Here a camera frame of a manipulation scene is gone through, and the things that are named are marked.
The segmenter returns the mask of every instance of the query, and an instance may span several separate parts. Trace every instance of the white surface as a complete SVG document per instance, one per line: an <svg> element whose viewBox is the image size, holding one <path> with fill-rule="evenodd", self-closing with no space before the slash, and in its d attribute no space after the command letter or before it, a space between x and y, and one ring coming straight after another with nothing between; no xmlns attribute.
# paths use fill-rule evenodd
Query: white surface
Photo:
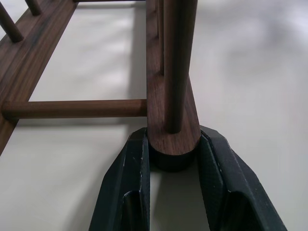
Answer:
<svg viewBox="0 0 308 231"><path fill-rule="evenodd" d="M15 21L25 10L23 0L2 3ZM228 139L292 231L305 231L308 215L307 7L199 0L190 71L200 124ZM31 100L145 97L144 5L84 3ZM0 230L87 230L105 172L144 126L21 120L0 157ZM203 208L195 165L151 172L151 231L208 230Z"/></svg>

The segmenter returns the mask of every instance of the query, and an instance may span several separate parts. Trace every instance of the wooden frame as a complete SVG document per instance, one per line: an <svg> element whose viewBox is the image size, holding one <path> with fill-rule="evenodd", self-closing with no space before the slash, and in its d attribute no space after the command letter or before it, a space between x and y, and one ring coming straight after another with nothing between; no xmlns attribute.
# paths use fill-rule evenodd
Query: wooden frame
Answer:
<svg viewBox="0 0 308 231"><path fill-rule="evenodd" d="M201 135L188 76L197 0L146 1L146 100L28 102L81 1L109 0L26 0L16 24L0 4L0 154L20 118L147 116L152 150L182 161Z"/></svg>

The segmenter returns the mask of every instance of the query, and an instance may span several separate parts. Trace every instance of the vertical wooden dowel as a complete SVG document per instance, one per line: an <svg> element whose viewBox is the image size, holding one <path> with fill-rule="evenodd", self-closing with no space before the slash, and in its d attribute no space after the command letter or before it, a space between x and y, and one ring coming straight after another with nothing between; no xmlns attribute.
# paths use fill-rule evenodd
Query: vertical wooden dowel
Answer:
<svg viewBox="0 0 308 231"><path fill-rule="evenodd" d="M25 1L33 16L37 16L42 13L42 10L40 9L37 0L25 0Z"/></svg>
<svg viewBox="0 0 308 231"><path fill-rule="evenodd" d="M0 2L0 25L5 33L10 37L12 42L20 42L24 39L17 26L6 12L5 8Z"/></svg>
<svg viewBox="0 0 308 231"><path fill-rule="evenodd" d="M164 1L165 126L181 131L198 0Z"/></svg>
<svg viewBox="0 0 308 231"><path fill-rule="evenodd" d="M158 35L159 35L159 51L160 51L160 71L165 73L164 58L164 0L158 0Z"/></svg>

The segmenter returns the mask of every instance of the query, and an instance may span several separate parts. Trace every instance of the wooden rack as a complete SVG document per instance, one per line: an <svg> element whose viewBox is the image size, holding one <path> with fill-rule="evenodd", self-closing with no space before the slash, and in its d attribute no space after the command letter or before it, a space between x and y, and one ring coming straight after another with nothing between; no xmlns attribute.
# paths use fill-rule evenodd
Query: wooden rack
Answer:
<svg viewBox="0 0 308 231"><path fill-rule="evenodd" d="M200 139L189 78L197 0L146 1L146 100L28 101L78 2L91 1L107 0L26 0L16 24L0 3L0 153L18 119L147 116L161 158L188 156Z"/></svg>

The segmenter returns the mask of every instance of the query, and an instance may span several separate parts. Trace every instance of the wooden dowel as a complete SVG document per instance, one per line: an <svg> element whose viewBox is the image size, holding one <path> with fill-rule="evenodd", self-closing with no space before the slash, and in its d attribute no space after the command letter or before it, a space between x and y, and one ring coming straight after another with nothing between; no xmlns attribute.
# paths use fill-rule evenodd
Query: wooden dowel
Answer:
<svg viewBox="0 0 308 231"><path fill-rule="evenodd" d="M164 0L158 0L158 36L160 51L160 71L164 75L165 59L164 59Z"/></svg>
<svg viewBox="0 0 308 231"><path fill-rule="evenodd" d="M165 126L181 131L198 0L164 1Z"/></svg>
<svg viewBox="0 0 308 231"><path fill-rule="evenodd" d="M146 100L5 102L6 119L146 116Z"/></svg>
<svg viewBox="0 0 308 231"><path fill-rule="evenodd" d="M145 1L145 0L73 0L74 2L104 2L104 1Z"/></svg>
<svg viewBox="0 0 308 231"><path fill-rule="evenodd" d="M37 16L42 13L42 10L40 9L39 4L36 0L25 0L25 1L33 16Z"/></svg>
<svg viewBox="0 0 308 231"><path fill-rule="evenodd" d="M6 12L5 8L0 2L0 25L5 33L10 37L12 42L20 42L24 39L17 26Z"/></svg>

